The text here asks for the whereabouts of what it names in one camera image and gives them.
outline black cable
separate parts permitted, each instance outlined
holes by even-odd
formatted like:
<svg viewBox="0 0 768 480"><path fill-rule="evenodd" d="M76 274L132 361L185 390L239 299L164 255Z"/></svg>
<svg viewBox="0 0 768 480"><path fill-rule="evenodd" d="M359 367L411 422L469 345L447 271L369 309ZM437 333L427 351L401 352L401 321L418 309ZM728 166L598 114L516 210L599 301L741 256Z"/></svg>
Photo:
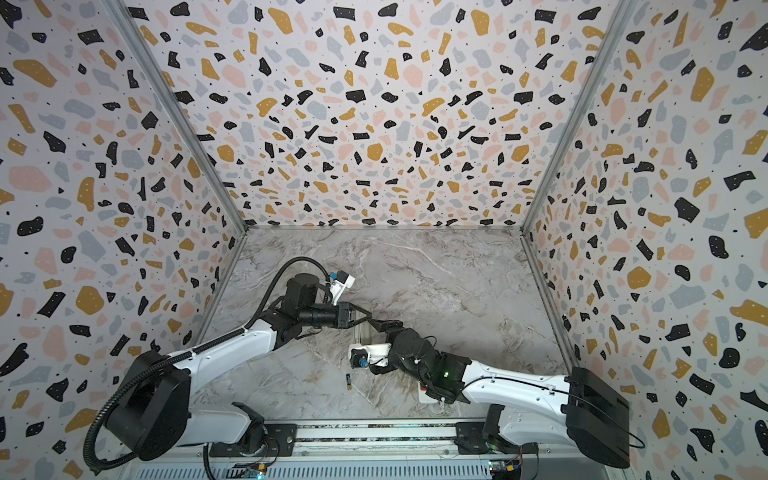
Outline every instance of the black cable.
<svg viewBox="0 0 768 480"><path fill-rule="evenodd" d="M261 315L264 313L264 308L266 307L266 303L270 299L270 295L272 295L272 290L275 290L275 286L277 286L277 282L280 281L280 277L283 275L283 273L288 270L288 267L293 265L296 262L309 262L312 265L316 266L320 269L320 271L323 272L323 276L325 277L326 283L331 283L331 277L328 275L328 272L326 271L325 267L320 264L317 260L314 260L309 257L294 257L287 262L283 264L282 267L280 267L280 270L275 273L275 276L272 279L272 282L270 282L270 285L266 288L266 292L264 293L264 297L261 299L261 303L259 304L259 308L256 310L256 313L253 314L252 317L250 317L250 320L248 320L248 323L244 325L246 329L249 329L253 326L254 323L261 317Z"/></svg>
<svg viewBox="0 0 768 480"><path fill-rule="evenodd" d="M644 449L645 448L645 442L643 442L643 439L641 439L640 437L638 437L634 433L630 432L629 430L626 430L623 426L619 425L619 422L614 420L613 417L608 415L603 409L601 409L600 407L596 406L594 403L590 402L589 400L582 399L580 396L574 395L573 393L564 392L562 390L557 390L557 389L548 389L547 387L544 387L544 386L541 386L541 385L536 385L535 383L525 382L523 380L518 380L518 379L510 379L510 378L503 377L503 376L493 376L493 377L491 377L491 376L482 376L482 377L479 377L477 379L472 380L470 383L467 383L466 385L464 385L462 387L462 389L459 390L459 393L464 392L464 390L466 390L467 387L469 387L472 383L479 382L480 380L486 380L486 379L508 380L509 382L523 383L525 385L536 387L537 389L542 389L542 390L547 390L549 392L557 392L557 393L562 393L562 394L567 395L567 396L572 396L576 400L580 400L580 401L586 403L587 405L589 405L593 409L595 409L598 412L600 412L603 415L605 415L605 418L611 420L622 432L626 433L627 435L629 435L633 439L638 440L642 444L642 445L632 445L632 444L629 444L630 447L632 447L633 449Z"/></svg>

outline gray speckle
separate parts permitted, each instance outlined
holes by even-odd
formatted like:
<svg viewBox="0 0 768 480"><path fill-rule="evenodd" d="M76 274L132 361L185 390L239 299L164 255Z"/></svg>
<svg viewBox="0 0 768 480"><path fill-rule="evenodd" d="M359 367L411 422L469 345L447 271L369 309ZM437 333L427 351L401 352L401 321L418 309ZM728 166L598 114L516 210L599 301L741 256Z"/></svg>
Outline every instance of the gray speckle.
<svg viewBox="0 0 768 480"><path fill-rule="evenodd" d="M717 138L715 138L715 141L713 142L713 146L715 148L715 156L712 159L712 163L717 165L723 160L725 152L733 150L733 130L729 128L720 135L717 135Z"/></svg>
<svg viewBox="0 0 768 480"><path fill-rule="evenodd" d="M683 60L688 57L688 55L690 55L690 49L688 48L670 53L659 61L659 66L666 71L674 70L680 66Z"/></svg>
<svg viewBox="0 0 768 480"><path fill-rule="evenodd" d="M82 18L90 18L96 15L96 6L93 2L85 2L80 4L80 16Z"/></svg>
<svg viewBox="0 0 768 480"><path fill-rule="evenodd" d="M311 101L307 106L306 110L316 119L318 120L325 120L326 119L326 110L327 108L325 105L317 102L317 101Z"/></svg>
<svg viewBox="0 0 768 480"><path fill-rule="evenodd" d="M674 428L674 431L677 432L678 435L685 435L688 431L688 425L685 424L682 420L680 420L680 417L675 417L672 421L672 428Z"/></svg>
<svg viewBox="0 0 768 480"><path fill-rule="evenodd" d="M242 25L248 22L248 3L240 0L240 3L227 15L227 20L233 25Z"/></svg>
<svg viewBox="0 0 768 480"><path fill-rule="evenodd" d="M11 45L21 53L27 53L29 51L29 43L13 30L8 30L8 38L5 39L5 43Z"/></svg>
<svg viewBox="0 0 768 480"><path fill-rule="evenodd" d="M247 95L245 95L244 93L242 93L242 92L239 92L239 91L238 91L238 92L237 92L237 93L234 95L234 97L235 97L237 100L239 100L241 104L243 104L243 105L250 105L250 99L249 99L249 98L248 98L248 96L247 96Z"/></svg>
<svg viewBox="0 0 768 480"><path fill-rule="evenodd" d="M741 105L741 104L748 104L748 103L751 103L751 102L752 102L752 97L750 97L747 94L743 94L743 95L741 95L738 98L734 98L732 103L734 105Z"/></svg>
<svg viewBox="0 0 768 480"><path fill-rule="evenodd" d="M244 142L251 143L256 141L255 137L253 136L253 125L251 125L249 121L244 121L240 124L239 132L240 137L243 138Z"/></svg>
<svg viewBox="0 0 768 480"><path fill-rule="evenodd" d="M746 292L752 286L752 280L755 278L755 273L747 265L743 263L739 264L739 273L736 275L736 286L742 292Z"/></svg>
<svg viewBox="0 0 768 480"><path fill-rule="evenodd" d="M120 154L120 161L124 167L134 168L135 170L139 170L144 166L144 160L142 160L141 155L136 150L123 150Z"/></svg>
<svg viewBox="0 0 768 480"><path fill-rule="evenodd" d="M44 123L51 125L53 128L57 128L59 130L63 129L64 126L67 124L67 121L64 118L61 118L54 114L50 114L50 115L38 114L38 118L40 118L40 120L42 120Z"/></svg>
<svg viewBox="0 0 768 480"><path fill-rule="evenodd" d="M475 50L472 52L472 56L475 57L475 60L478 62L478 66L480 68L491 67L491 58L488 56L488 52L486 52L484 49L480 48L479 50Z"/></svg>
<svg viewBox="0 0 768 480"><path fill-rule="evenodd" d="M181 41L183 41L184 43L186 43L186 44L187 44L187 47L193 47L193 46L195 46L195 45L199 45L199 44L200 44L200 42L198 42L198 41L197 41L197 40L195 40L194 38L190 37L190 36L189 36L189 35L187 35L186 33L185 33L185 34L183 34L183 35L181 35Z"/></svg>
<svg viewBox="0 0 768 480"><path fill-rule="evenodd" d="M98 68L92 68L91 73L94 75L94 78L96 79L96 82L99 85L109 87L115 91L120 91L120 87L118 87L118 84L112 81L112 79L110 78L109 74L106 71L101 71Z"/></svg>
<svg viewBox="0 0 768 480"><path fill-rule="evenodd" d="M688 188L688 180L685 178L673 178L670 182L670 189L676 194L684 192L686 188Z"/></svg>
<svg viewBox="0 0 768 480"><path fill-rule="evenodd" d="M713 217L713 218L707 218L704 220L703 227L707 228L709 230L716 230L718 232L722 232L723 228L725 228L726 223L728 223L728 217L730 214L723 214L719 217Z"/></svg>
<svg viewBox="0 0 768 480"><path fill-rule="evenodd" d="M76 98L67 100L66 103L64 103L64 111L69 114L76 114L83 118L91 118L96 115L96 110L94 110L92 106L84 104Z"/></svg>
<svg viewBox="0 0 768 480"><path fill-rule="evenodd" d="M720 340L723 343L728 343L728 340L730 340L730 322L728 321L728 317L717 316L715 317L715 323L717 324L717 332L720 334Z"/></svg>
<svg viewBox="0 0 768 480"><path fill-rule="evenodd" d="M106 249L88 230L80 232L78 240L80 240L80 253L89 257L94 262L101 260L104 254L107 253Z"/></svg>
<svg viewBox="0 0 768 480"><path fill-rule="evenodd" d="M118 274L117 267L115 267L112 263L106 263L105 265L102 265L101 269L107 272L107 275L109 276L115 276Z"/></svg>
<svg viewBox="0 0 768 480"><path fill-rule="evenodd" d="M683 143L683 139L685 138L685 128L687 125L688 122L685 117L681 117L680 115L675 115L672 117L672 131L670 132L670 139L674 143L678 145Z"/></svg>
<svg viewBox="0 0 768 480"><path fill-rule="evenodd" d="M476 101L475 104L472 105L472 108L469 109L469 111L471 111L475 118L478 120L485 120L488 117L488 113L491 111L491 108L484 102Z"/></svg>
<svg viewBox="0 0 768 480"><path fill-rule="evenodd" d="M518 54L518 57L520 57L520 61L525 63L528 60L528 56L526 55L528 53L528 50L530 50L531 47L528 47L528 44L525 43L525 40L522 38L518 39L518 42L515 44L515 53Z"/></svg>
<svg viewBox="0 0 768 480"><path fill-rule="evenodd" d="M194 92L202 97L208 92L208 87L203 85L203 82L200 80L196 80Z"/></svg>
<svg viewBox="0 0 768 480"><path fill-rule="evenodd" d="M429 17L429 23L432 25L445 25L451 19L451 12L453 10L453 2L448 2L443 8L440 8L437 12L433 13Z"/></svg>
<svg viewBox="0 0 768 480"><path fill-rule="evenodd" d="M744 452L744 437L741 435L742 427L744 427L744 422L741 419L737 419L730 432L721 439L735 457Z"/></svg>
<svg viewBox="0 0 768 480"><path fill-rule="evenodd" d="M644 372L639 366L633 365L632 373L634 374L634 379L637 380L637 382L640 383L642 386L656 385L656 382L654 381L654 379L651 376L649 376L646 372Z"/></svg>
<svg viewBox="0 0 768 480"><path fill-rule="evenodd" d="M69 182L69 169L67 168L67 164L58 161L56 162L56 165L53 167L54 173L56 173L56 176L61 178L65 182Z"/></svg>
<svg viewBox="0 0 768 480"><path fill-rule="evenodd" d="M666 300L664 299L664 297L661 297L650 306L650 309L653 310L654 312L663 312L665 303L666 303Z"/></svg>
<svg viewBox="0 0 768 480"><path fill-rule="evenodd" d="M45 208L58 208L66 210L72 205L71 200L62 197L51 197L45 201Z"/></svg>
<svg viewBox="0 0 768 480"><path fill-rule="evenodd" d="M394 41L390 40L389 37L384 35L383 33L379 35L379 43L382 44L382 46L385 48L395 44ZM381 65L381 58L379 58L379 63L376 63L376 59L374 58L373 63L376 65Z"/></svg>
<svg viewBox="0 0 768 480"><path fill-rule="evenodd" d="M28 383L43 383L48 381L48 375L51 373L49 366L36 366L30 373L20 379L11 381L8 386L26 385Z"/></svg>
<svg viewBox="0 0 768 480"><path fill-rule="evenodd" d="M736 51L727 51L717 59L717 70L723 71L730 68L733 65L733 61L736 60Z"/></svg>
<svg viewBox="0 0 768 480"><path fill-rule="evenodd" d="M371 95L378 95L380 91L384 90L384 87L382 87L381 82L377 78L376 81L373 82L373 86L371 87Z"/></svg>
<svg viewBox="0 0 768 480"><path fill-rule="evenodd" d="M656 107L656 121L667 120L667 107L664 106L664 101L659 102L659 106Z"/></svg>
<svg viewBox="0 0 768 480"><path fill-rule="evenodd" d="M25 285L35 281L35 274L33 272L21 272L22 277L17 278L13 283L23 283Z"/></svg>
<svg viewBox="0 0 768 480"><path fill-rule="evenodd" d="M58 407L58 418L63 419L65 416L71 415L74 412L74 402L64 402Z"/></svg>
<svg viewBox="0 0 768 480"><path fill-rule="evenodd" d="M400 122L400 125L395 129L395 132L397 134L397 141L407 141L411 132L411 122Z"/></svg>
<svg viewBox="0 0 768 480"><path fill-rule="evenodd" d="M272 48L269 48L269 47L264 47L264 51L272 59L273 62L279 63L283 61L283 56L280 55L280 53L278 53L277 50L273 50Z"/></svg>
<svg viewBox="0 0 768 480"><path fill-rule="evenodd" d="M676 309L681 309L707 298L707 293L701 286L680 285L677 290L670 293L670 300Z"/></svg>
<svg viewBox="0 0 768 480"><path fill-rule="evenodd" d="M636 177L632 181L632 200L634 200L636 204L639 204L649 193L650 187L648 186L648 177Z"/></svg>

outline enclosure wall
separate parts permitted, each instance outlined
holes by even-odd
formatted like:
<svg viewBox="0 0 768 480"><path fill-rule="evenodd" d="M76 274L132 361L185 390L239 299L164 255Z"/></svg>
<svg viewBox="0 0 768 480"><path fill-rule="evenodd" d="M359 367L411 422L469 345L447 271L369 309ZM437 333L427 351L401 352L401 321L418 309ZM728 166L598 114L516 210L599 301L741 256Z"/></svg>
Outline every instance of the enclosure wall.
<svg viewBox="0 0 768 480"><path fill-rule="evenodd" d="M0 477L91 478L96 411L195 337L236 229L102 4L0 4Z"/></svg>
<svg viewBox="0 0 768 480"><path fill-rule="evenodd" d="M129 0L252 225L514 225L615 2Z"/></svg>
<svg viewBox="0 0 768 480"><path fill-rule="evenodd" d="M638 478L768 478L760 2L638 2L529 239Z"/></svg>

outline metal base plate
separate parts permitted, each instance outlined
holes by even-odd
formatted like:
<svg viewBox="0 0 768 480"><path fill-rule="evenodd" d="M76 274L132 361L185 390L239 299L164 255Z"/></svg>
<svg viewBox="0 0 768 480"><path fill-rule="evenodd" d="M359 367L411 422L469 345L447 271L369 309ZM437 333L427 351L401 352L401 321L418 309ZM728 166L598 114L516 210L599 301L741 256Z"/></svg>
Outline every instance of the metal base plate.
<svg viewBox="0 0 768 480"><path fill-rule="evenodd" d="M296 424L295 423L267 423L266 437L267 437L267 452L264 453L264 458L272 457L290 457L293 454L293 446L296 440ZM238 454L233 445L228 443L214 443L210 447L211 458L237 458L248 459L250 457L243 457Z"/></svg>

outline black speckle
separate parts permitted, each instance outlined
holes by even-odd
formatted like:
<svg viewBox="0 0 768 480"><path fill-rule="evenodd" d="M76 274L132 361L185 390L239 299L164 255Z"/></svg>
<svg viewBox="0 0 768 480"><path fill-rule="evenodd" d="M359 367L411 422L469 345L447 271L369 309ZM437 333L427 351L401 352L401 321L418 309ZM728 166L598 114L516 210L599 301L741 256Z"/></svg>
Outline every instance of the black speckle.
<svg viewBox="0 0 768 480"><path fill-rule="evenodd" d="M170 14L173 15L174 17L181 17L181 16L188 17L190 14L190 6L186 2L181 2L179 5L171 7Z"/></svg>
<svg viewBox="0 0 768 480"><path fill-rule="evenodd" d="M682 218L683 220L688 220L691 223L693 223L693 221L696 220L696 216L700 212L698 207L696 207L691 202L689 202L688 200L682 197L677 199L677 201L674 203L674 207L677 208L677 216L679 218Z"/></svg>
<svg viewBox="0 0 768 480"><path fill-rule="evenodd" d="M551 10L536 10L534 13L534 20L538 20L540 22L547 22L547 23L553 23L554 22L554 15L555 12Z"/></svg>
<svg viewBox="0 0 768 480"><path fill-rule="evenodd" d="M595 20L600 12L600 7L590 8L580 14L578 14L579 20Z"/></svg>
<svg viewBox="0 0 768 480"><path fill-rule="evenodd" d="M346 18L348 20L355 19L354 8L333 7L333 14L336 16L336 18Z"/></svg>
<svg viewBox="0 0 768 480"><path fill-rule="evenodd" d="M103 42L104 39L99 35L98 30L88 30L88 31L82 31L78 33L78 37L85 43L86 45L90 45L92 43L98 43Z"/></svg>

